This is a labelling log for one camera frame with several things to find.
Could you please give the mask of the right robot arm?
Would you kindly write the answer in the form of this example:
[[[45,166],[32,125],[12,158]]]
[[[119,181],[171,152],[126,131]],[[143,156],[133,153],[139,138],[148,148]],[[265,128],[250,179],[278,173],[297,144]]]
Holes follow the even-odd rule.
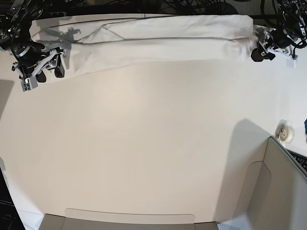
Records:
[[[65,75],[60,58],[64,50],[60,47],[47,50],[30,35],[32,21],[53,3],[53,0],[14,0],[10,9],[0,15],[0,49],[15,57],[12,71],[18,73],[26,91],[46,82],[43,69],[53,70],[57,78]]]

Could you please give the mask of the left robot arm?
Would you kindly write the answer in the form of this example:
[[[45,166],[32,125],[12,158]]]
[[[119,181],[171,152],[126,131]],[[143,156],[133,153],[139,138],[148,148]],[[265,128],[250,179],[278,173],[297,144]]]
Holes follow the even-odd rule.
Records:
[[[265,1],[260,2],[262,19],[271,28],[260,33],[257,47],[251,58],[255,62],[273,60],[276,55],[287,59],[287,65],[295,67],[297,49],[307,47],[307,2],[305,0],[273,0],[275,15],[265,14]]]

